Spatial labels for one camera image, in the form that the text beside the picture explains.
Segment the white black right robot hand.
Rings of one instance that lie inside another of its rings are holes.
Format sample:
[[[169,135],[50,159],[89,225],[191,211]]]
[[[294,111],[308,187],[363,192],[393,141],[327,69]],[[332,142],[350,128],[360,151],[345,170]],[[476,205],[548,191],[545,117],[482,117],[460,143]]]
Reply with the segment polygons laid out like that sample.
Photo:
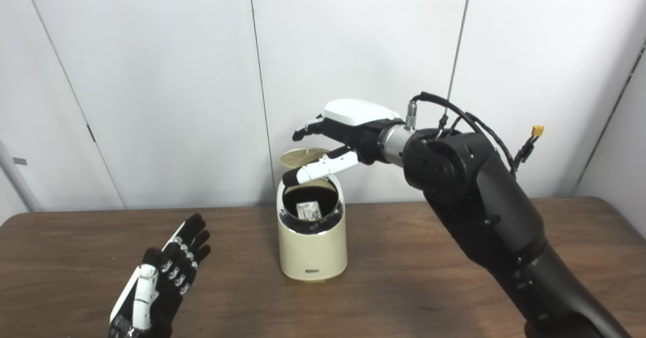
[[[325,105],[323,112],[297,129],[292,139],[320,134],[342,144],[316,161],[286,171],[286,187],[302,185],[353,168],[358,164],[389,163],[386,159],[386,131],[404,124],[399,113],[360,99],[339,99]]]

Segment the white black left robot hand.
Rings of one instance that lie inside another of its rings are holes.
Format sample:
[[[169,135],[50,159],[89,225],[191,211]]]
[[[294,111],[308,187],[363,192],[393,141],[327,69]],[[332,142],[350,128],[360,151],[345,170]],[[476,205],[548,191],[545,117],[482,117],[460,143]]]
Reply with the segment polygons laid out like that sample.
[[[173,320],[211,252],[210,232],[196,212],[163,248],[150,247],[110,314],[109,337],[171,337]]]

